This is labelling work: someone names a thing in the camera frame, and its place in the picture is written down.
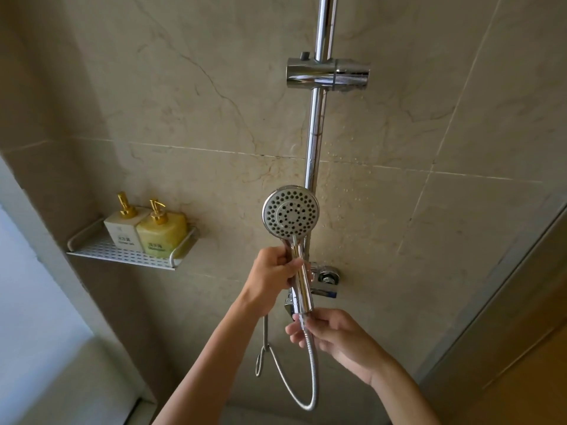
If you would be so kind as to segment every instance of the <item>soap dispenser bottle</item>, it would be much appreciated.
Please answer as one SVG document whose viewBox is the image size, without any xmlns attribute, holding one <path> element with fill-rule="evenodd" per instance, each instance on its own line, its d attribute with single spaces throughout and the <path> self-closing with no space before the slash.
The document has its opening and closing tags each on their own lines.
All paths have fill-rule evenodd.
<svg viewBox="0 0 567 425">
<path fill-rule="evenodd" d="M 110 237 L 117 248 L 143 252 L 136 225 L 150 214 L 150 209 L 134 207 L 128 202 L 124 192 L 118 193 L 122 210 L 111 214 L 104 221 Z"/>
<path fill-rule="evenodd" d="M 183 213 L 166 212 L 158 199 L 150 200 L 152 212 L 136 230 L 144 252 L 158 258 L 169 258 L 171 252 L 187 235 L 187 220 Z"/>
</svg>

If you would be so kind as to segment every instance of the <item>gold pump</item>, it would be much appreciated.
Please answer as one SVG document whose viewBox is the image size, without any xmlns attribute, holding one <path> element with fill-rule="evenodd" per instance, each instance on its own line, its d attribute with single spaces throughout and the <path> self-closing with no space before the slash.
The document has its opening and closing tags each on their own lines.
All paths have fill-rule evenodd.
<svg viewBox="0 0 567 425">
<path fill-rule="evenodd" d="M 150 214 L 151 218 L 158 225 L 165 224 L 169 220 L 169 218 L 167 217 L 167 213 L 164 210 L 166 208 L 166 205 L 161 204 L 157 198 L 150 200 L 150 204 L 151 204 L 151 209 L 153 210 L 153 212 Z"/>
<path fill-rule="evenodd" d="M 120 204 L 122 205 L 122 210 L 120 211 L 120 216 L 123 219 L 131 219 L 138 215 L 138 211 L 136 207 L 132 206 L 128 202 L 128 198 L 126 196 L 126 192 L 121 191 L 118 193 L 118 200 L 120 200 Z"/>
</svg>

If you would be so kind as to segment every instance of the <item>perforated shelf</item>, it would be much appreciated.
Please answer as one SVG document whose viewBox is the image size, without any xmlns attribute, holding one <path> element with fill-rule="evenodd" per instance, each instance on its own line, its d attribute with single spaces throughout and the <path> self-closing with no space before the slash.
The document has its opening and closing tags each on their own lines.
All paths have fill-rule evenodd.
<svg viewBox="0 0 567 425">
<path fill-rule="evenodd" d="M 124 262 L 126 264 L 153 267 L 155 269 L 175 270 L 187 256 L 199 238 L 197 227 L 188 227 L 183 241 L 175 248 L 169 258 L 156 258 L 143 252 L 118 249 L 104 227 L 104 218 L 100 218 L 87 228 L 78 232 L 68 242 L 67 254 L 78 257 L 103 259 L 105 261 Z"/>
</svg>

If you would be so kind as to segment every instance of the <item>yellow soap bottle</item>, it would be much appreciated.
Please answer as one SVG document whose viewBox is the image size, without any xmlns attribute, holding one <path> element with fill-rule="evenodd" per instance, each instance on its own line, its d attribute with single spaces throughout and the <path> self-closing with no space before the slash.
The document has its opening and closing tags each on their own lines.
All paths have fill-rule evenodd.
<svg viewBox="0 0 567 425">
<path fill-rule="evenodd" d="M 136 227 L 144 252 L 158 258 L 169 258 L 187 235 L 183 213 L 166 212 L 158 199 L 150 200 L 152 213 Z"/>
</svg>

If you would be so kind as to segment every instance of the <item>shower head nozzle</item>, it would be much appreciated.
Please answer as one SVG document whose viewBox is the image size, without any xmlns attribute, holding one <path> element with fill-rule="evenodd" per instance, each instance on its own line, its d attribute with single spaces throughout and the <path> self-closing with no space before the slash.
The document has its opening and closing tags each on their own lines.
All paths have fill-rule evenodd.
<svg viewBox="0 0 567 425">
<path fill-rule="evenodd" d="M 262 209 L 262 221 L 270 234 L 292 241 L 305 237 L 319 219 L 319 203 L 308 189 L 287 185 L 273 191 Z"/>
</svg>

